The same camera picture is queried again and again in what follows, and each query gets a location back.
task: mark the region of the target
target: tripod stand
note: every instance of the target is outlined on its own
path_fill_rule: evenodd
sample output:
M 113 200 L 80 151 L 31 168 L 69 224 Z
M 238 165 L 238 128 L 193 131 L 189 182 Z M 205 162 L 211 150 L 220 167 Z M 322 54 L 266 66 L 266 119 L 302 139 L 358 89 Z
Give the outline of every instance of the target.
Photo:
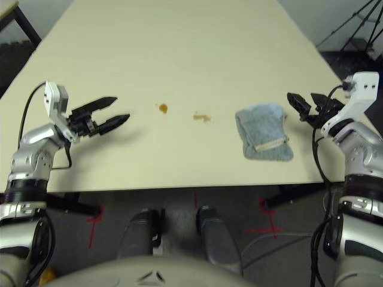
M 352 14 L 352 16 L 350 18 L 348 18 L 346 21 L 344 21 L 339 27 L 337 27 L 334 31 L 332 31 L 330 33 L 330 35 L 328 35 L 327 37 L 325 37 L 319 44 L 316 45 L 316 47 L 318 48 L 320 45 L 322 45 L 324 42 L 326 42 L 331 36 L 333 36 L 337 31 L 339 31 L 340 29 L 342 29 L 348 22 L 350 22 L 355 16 L 358 16 L 367 6 L 369 6 L 372 2 L 374 2 L 375 0 L 370 0 L 368 1 L 366 4 L 364 4 L 358 11 L 354 12 Z M 359 24 L 358 28 L 354 31 L 354 33 L 348 38 L 348 40 L 346 41 L 346 43 L 343 45 L 343 47 L 340 49 L 340 51 L 338 52 L 324 52 L 325 55 L 328 55 L 328 56 L 343 56 L 344 55 L 344 50 L 345 48 L 347 47 L 347 45 L 352 41 L 352 39 L 354 39 L 355 35 L 357 34 L 357 32 L 364 26 L 364 24 L 369 20 L 370 16 L 372 15 L 372 13 L 376 10 L 376 8 L 378 7 L 378 5 L 382 2 L 382 0 L 377 0 L 373 7 L 371 8 L 371 10 L 367 13 L 367 15 L 362 19 L 361 23 Z M 380 20 L 381 20 L 381 17 L 382 17 L 382 14 L 383 14 L 383 5 L 382 5 L 382 8 L 379 12 L 379 16 L 378 18 L 376 19 L 375 21 L 375 24 L 374 24 L 374 27 L 372 29 L 372 32 L 370 34 L 370 37 L 369 37 L 369 40 L 364 48 L 364 53 L 368 51 L 368 49 L 370 47 L 372 47 L 373 43 L 376 41 L 376 39 L 381 35 L 381 33 L 383 33 L 383 29 L 381 29 L 375 36 L 375 31 L 376 31 L 376 28 L 378 26 L 378 24 L 380 23 Z

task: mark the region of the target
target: yellow object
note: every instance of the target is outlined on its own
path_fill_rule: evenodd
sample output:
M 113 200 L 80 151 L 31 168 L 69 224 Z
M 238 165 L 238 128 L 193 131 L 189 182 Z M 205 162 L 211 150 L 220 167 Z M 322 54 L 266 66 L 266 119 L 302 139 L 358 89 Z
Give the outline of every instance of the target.
M 56 276 L 56 272 L 54 272 L 54 270 L 52 268 L 47 268 L 44 270 L 44 272 L 42 273 L 42 275 L 40 276 L 40 280 L 38 282 L 38 286 L 42 286 L 52 280 L 55 280 L 55 278 L 57 278 Z

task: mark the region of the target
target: black cable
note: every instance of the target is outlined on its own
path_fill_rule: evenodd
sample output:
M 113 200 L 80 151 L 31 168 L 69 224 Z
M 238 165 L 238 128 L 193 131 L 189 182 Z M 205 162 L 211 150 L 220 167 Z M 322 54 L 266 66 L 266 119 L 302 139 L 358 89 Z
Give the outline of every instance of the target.
M 326 209 L 324 218 L 322 220 L 322 223 L 314 231 L 314 233 L 312 235 L 312 238 L 311 238 L 311 244 L 310 244 L 310 250 L 311 250 L 311 279 L 310 279 L 310 287 L 314 287 L 315 286 L 315 278 L 318 279 L 318 281 L 319 281 L 319 283 L 320 283 L 320 285 L 322 287 L 325 287 L 325 284 L 323 282 L 323 279 L 321 278 L 321 275 L 320 275 L 320 272 L 319 272 L 319 268 L 318 268 L 318 249 L 319 249 L 320 240 L 321 240 L 322 235 L 323 235 L 323 231 L 324 231 L 327 223 L 330 221 L 330 217 L 329 216 L 330 216 L 330 208 L 331 208 L 331 202 L 332 202 L 331 182 L 329 181 L 329 179 L 324 174 L 324 172 L 323 172 L 323 170 L 321 168 L 320 162 L 319 162 L 319 158 L 318 158 L 319 141 L 321 141 L 323 139 L 323 137 L 321 137 L 321 138 L 316 140 L 315 139 L 315 135 L 316 135 L 317 128 L 318 128 L 319 124 L 321 124 L 323 122 L 324 114 L 327 111 L 327 107 L 329 105 L 329 102 L 330 102 L 334 92 L 337 89 L 342 88 L 342 87 L 343 87 L 342 85 L 339 85 L 339 86 L 336 86 L 335 88 L 333 88 L 331 90 L 331 92 L 329 93 L 329 95 L 327 97 L 327 100 L 326 100 L 326 103 L 324 105 L 324 108 L 320 111 L 320 113 L 318 115 L 318 118 L 315 121 L 314 129 L 312 131 L 312 155 L 314 156 L 315 164 L 317 165 L 317 168 L 318 168 L 319 173 L 320 173 L 320 175 L 321 175 L 321 177 L 323 179 L 323 182 L 326 185 L 326 190 L 327 190 L 328 196 L 327 196 L 327 209 Z
M 72 166 L 72 157 L 71 157 L 71 153 L 69 151 L 70 148 L 71 148 L 71 142 L 70 141 L 66 141 L 64 147 L 65 147 L 65 154 L 66 154 L 66 157 L 68 159 L 68 166 L 53 167 L 52 170 L 63 170 L 63 169 L 71 168 L 71 166 Z
M 256 257 L 256 258 L 252 259 L 250 262 L 246 263 L 246 264 L 243 266 L 243 269 L 245 270 L 246 268 L 248 268 L 250 265 L 253 265 L 253 264 L 254 264 L 255 262 L 257 262 L 258 260 L 261 260 L 261 259 L 263 259 L 263 258 L 265 258 L 265 257 L 267 257 L 267 256 L 269 256 L 269 255 L 274 254 L 275 252 L 277 252 L 277 251 L 279 251 L 279 250 L 281 250 L 281 249 L 284 249 L 284 248 L 286 248 L 286 247 L 289 247 L 290 245 L 293 245 L 293 244 L 295 244 L 295 243 L 301 242 L 302 240 L 305 240 L 305 239 L 307 239 L 307 238 L 309 238 L 309 236 L 302 236 L 302 237 L 300 237 L 300 238 L 297 238 L 297 239 L 294 239 L 294 240 L 292 240 L 292 241 L 289 241 L 289 242 L 287 242 L 287 243 L 285 243 L 285 244 L 282 244 L 281 246 L 278 246 L 278 247 L 276 247 L 275 249 L 273 249 L 273 250 L 271 250 L 271 251 L 268 251 L 268 252 L 266 252 L 266 253 L 264 253 L 264 254 L 262 254 L 262 255 Z
M 23 112 L 23 116 L 22 116 L 22 121 L 20 123 L 20 129 L 19 129 L 19 140 L 17 141 L 17 149 L 20 148 L 20 142 L 22 141 L 22 137 L 23 137 L 23 130 L 24 130 L 24 123 L 25 123 L 25 118 L 26 118 L 26 114 L 28 112 L 28 108 L 29 108 L 29 104 L 31 103 L 31 100 L 34 96 L 34 94 L 36 93 L 36 91 L 41 88 L 42 86 L 45 85 L 45 82 L 39 84 L 37 87 L 35 87 L 35 89 L 32 91 L 32 93 L 29 95 L 29 98 L 28 100 L 26 101 L 26 104 L 25 104 L 25 107 L 24 107 L 24 112 Z
M 25 284 L 26 287 L 32 286 L 40 277 L 40 275 L 44 272 L 44 270 L 47 268 L 49 261 L 52 258 L 54 246 L 56 245 L 56 234 L 54 232 L 54 226 L 52 223 L 52 220 L 50 219 L 48 213 L 45 213 L 45 218 L 48 222 L 49 230 L 50 230 L 50 249 L 47 255 L 47 258 L 45 259 L 44 263 L 40 267 L 40 269 L 37 271 L 37 273 L 31 278 L 31 280 L 28 281 L 28 283 Z

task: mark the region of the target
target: wall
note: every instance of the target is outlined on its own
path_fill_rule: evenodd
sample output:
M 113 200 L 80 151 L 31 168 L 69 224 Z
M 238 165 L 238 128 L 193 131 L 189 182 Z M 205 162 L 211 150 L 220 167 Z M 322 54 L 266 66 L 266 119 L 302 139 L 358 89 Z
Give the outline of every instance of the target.
M 44 38 L 73 0 L 19 0 L 19 7 Z M 14 21 L 0 32 L 0 44 L 28 39 Z
M 314 44 L 318 44 L 329 35 L 331 31 L 336 29 L 346 19 L 351 17 L 354 12 L 367 3 L 367 0 L 279 0 L 279 3 L 285 8 L 286 12 L 288 12 L 306 37 Z M 378 9 L 371 15 L 371 19 L 378 17 L 382 5 L 383 4 L 380 4 L 378 6 Z M 373 3 L 366 7 L 366 9 L 361 12 L 361 15 L 367 15 L 372 7 Z M 358 17 L 354 17 L 346 26 L 335 33 L 318 49 L 320 51 L 340 50 L 360 23 L 361 20 Z M 364 38 L 367 41 L 373 29 L 373 25 L 374 23 L 366 23 L 356 36 Z M 383 23 L 378 25 L 377 32 L 382 28 Z M 373 57 L 377 57 L 383 52 L 383 35 L 374 43 L 374 49 L 375 53 Z
M 64 13 L 73 0 L 20 0 L 20 8 L 32 23 L 40 37 L 45 37 L 56 21 Z M 279 0 L 281 5 L 296 22 L 298 27 L 314 44 L 318 44 L 333 29 L 338 27 L 353 12 L 363 6 L 367 0 Z M 362 15 L 368 13 L 370 4 Z M 377 9 L 371 16 L 376 19 Z M 339 50 L 346 40 L 352 35 L 361 20 L 357 17 L 352 19 L 339 32 L 334 34 L 328 41 L 319 47 L 320 51 Z M 372 31 L 373 23 L 366 23 L 357 36 L 368 40 Z M 383 29 L 382 24 L 378 25 L 377 31 Z M 0 43 L 23 41 L 26 35 L 16 23 L 11 23 L 0 33 Z M 383 35 L 374 43 L 377 57 L 383 52 Z

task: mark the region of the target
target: black band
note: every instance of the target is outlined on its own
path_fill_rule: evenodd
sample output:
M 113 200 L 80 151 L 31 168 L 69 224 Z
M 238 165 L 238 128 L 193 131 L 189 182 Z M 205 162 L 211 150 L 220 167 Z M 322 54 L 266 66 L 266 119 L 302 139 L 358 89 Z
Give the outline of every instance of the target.
M 36 179 L 15 179 L 8 181 L 4 203 L 18 201 L 45 201 L 47 181 Z
M 345 178 L 344 195 L 383 202 L 383 179 L 370 175 L 348 175 Z

